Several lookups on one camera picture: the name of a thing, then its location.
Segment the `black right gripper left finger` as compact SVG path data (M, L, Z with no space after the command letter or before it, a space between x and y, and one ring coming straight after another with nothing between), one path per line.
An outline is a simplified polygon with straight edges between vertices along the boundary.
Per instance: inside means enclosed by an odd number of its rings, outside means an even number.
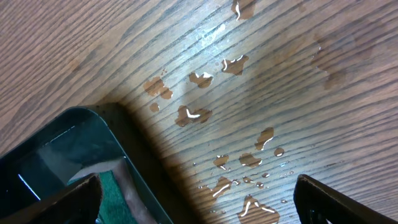
M89 174L59 193L2 218L1 224L95 223L102 198L100 178Z

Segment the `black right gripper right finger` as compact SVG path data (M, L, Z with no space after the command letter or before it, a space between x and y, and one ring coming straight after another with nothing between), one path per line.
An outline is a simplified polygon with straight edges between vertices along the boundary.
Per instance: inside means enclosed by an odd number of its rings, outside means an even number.
M305 174L297 177L294 204L301 223L397 224L397 221Z

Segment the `green and yellow sponge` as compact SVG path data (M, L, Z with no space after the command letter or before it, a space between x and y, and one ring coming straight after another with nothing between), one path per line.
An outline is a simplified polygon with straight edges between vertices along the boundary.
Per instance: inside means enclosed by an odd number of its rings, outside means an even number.
M157 223L142 202L124 157L86 167L78 171L68 183L71 184L88 174L99 177L103 191L96 223Z

